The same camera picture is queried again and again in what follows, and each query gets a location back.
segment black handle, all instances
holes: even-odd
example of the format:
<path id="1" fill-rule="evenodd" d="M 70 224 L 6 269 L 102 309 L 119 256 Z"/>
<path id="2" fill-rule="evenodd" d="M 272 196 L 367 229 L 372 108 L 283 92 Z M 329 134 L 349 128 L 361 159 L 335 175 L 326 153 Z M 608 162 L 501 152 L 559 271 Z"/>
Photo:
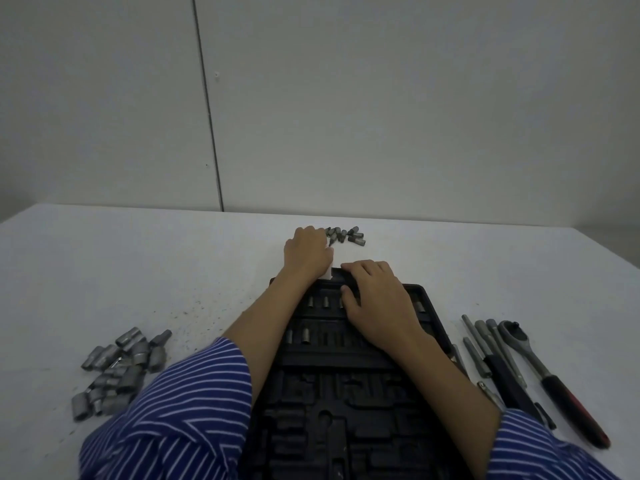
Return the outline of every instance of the black handle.
<path id="1" fill-rule="evenodd" d="M 533 404 L 533 401 L 522 386 L 518 384 L 502 357 L 487 355 L 484 357 L 484 362 L 491 370 L 493 383 L 498 387 L 498 392 L 502 396 L 504 405 L 508 408 L 524 411 L 540 424 L 544 424 L 545 422 L 542 420 L 536 405 Z"/>
<path id="2" fill-rule="evenodd" d="M 545 388 L 545 391 L 553 399 L 562 414 L 581 432 L 589 443 L 601 449 L 611 446 L 611 440 L 600 425 L 557 376 L 549 376 L 542 379 L 542 387 Z"/>

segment blue striped shirt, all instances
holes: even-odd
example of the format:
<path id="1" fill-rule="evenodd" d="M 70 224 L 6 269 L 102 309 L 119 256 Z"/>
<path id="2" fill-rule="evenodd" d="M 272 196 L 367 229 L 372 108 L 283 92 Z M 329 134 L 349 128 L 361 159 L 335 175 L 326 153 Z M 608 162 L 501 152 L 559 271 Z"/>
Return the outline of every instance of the blue striped shirt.
<path id="1" fill-rule="evenodd" d="M 228 339 L 174 364 L 80 451 L 82 479 L 237 477 L 251 414 L 251 376 Z M 502 417 L 487 479 L 613 480 L 580 448 L 556 440 L 521 411 Z"/>

